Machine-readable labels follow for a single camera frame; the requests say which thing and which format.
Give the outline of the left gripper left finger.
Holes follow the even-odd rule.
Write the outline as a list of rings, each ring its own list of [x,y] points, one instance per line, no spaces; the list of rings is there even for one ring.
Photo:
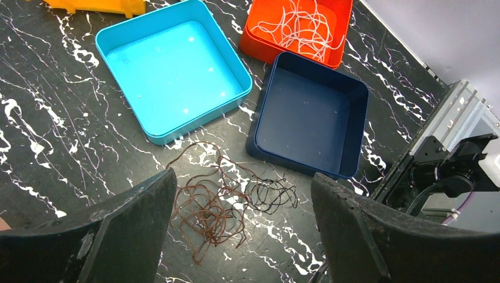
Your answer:
[[[153,282],[175,201],[166,169],[35,228],[1,232],[2,282]]]

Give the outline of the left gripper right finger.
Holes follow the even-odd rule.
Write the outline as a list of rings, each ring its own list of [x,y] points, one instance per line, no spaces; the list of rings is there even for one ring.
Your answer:
[[[498,282],[499,235],[407,215],[316,173],[311,200],[331,282]]]

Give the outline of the cyan square tray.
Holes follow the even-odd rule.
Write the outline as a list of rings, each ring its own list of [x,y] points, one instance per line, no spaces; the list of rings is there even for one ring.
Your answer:
[[[249,72],[202,1],[104,28],[96,47],[153,144],[237,108],[252,90]]]

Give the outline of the orange square tray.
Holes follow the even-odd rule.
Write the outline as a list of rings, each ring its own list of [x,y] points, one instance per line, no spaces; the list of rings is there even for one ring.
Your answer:
[[[352,1],[253,1],[239,49],[266,63],[289,51],[340,66]]]

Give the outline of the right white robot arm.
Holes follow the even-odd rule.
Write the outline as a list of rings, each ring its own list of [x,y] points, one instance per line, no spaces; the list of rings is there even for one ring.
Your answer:
[[[427,197],[432,193],[444,193],[456,198],[468,192],[498,192],[499,182],[487,169],[494,160],[494,149],[499,142],[496,134],[467,137],[447,151],[436,137],[429,136],[429,149],[424,149],[425,160],[414,158],[409,167],[408,182],[417,195],[408,205],[406,213],[418,215]]]

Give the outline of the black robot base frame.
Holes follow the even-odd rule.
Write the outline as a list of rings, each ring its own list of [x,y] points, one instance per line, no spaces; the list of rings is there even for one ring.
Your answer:
[[[499,118],[466,80],[453,83],[372,199],[448,225],[476,192],[499,191]]]

